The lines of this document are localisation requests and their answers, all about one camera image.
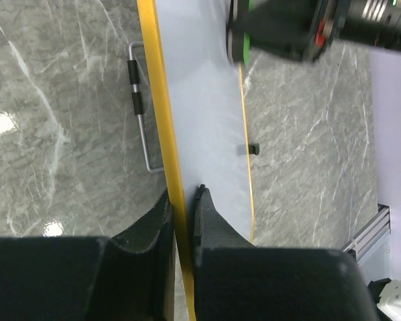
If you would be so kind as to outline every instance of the robotic arm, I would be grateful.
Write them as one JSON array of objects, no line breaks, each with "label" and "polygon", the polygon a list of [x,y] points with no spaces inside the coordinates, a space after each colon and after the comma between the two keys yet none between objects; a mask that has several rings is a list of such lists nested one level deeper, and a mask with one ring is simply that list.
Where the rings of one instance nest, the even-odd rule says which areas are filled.
[{"label": "robotic arm", "polygon": [[250,8],[233,0],[228,26],[228,55],[249,37],[257,47],[281,58],[314,62],[334,39],[401,51],[401,0],[266,0]]}]

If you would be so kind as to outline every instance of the yellow edge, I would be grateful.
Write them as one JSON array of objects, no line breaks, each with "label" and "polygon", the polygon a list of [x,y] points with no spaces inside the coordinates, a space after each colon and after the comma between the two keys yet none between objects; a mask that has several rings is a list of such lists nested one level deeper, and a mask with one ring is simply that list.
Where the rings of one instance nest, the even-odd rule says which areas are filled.
[{"label": "yellow edge", "polygon": [[170,202],[174,207],[175,235],[178,244],[178,252],[180,254],[188,314],[190,319],[195,321],[193,262],[188,236],[187,210],[180,164],[178,161],[174,125],[172,122],[156,4],[154,0],[137,0],[137,3],[144,50],[146,52],[148,74],[150,75],[154,113],[156,115],[160,147],[165,168],[166,184],[168,186]]},{"label": "yellow edge", "polygon": [[253,197],[253,184],[251,179],[251,162],[249,160],[249,149],[248,149],[248,122],[247,122],[247,111],[245,109],[245,95],[243,93],[243,73],[242,65],[239,66],[239,78],[241,80],[241,96],[242,96],[242,113],[243,113],[243,127],[245,130],[245,145],[247,145],[247,161],[248,161],[248,179],[249,179],[249,196],[251,198],[251,234],[249,236],[249,241],[252,243],[254,239],[255,231],[255,210],[254,210],[254,197]]}]

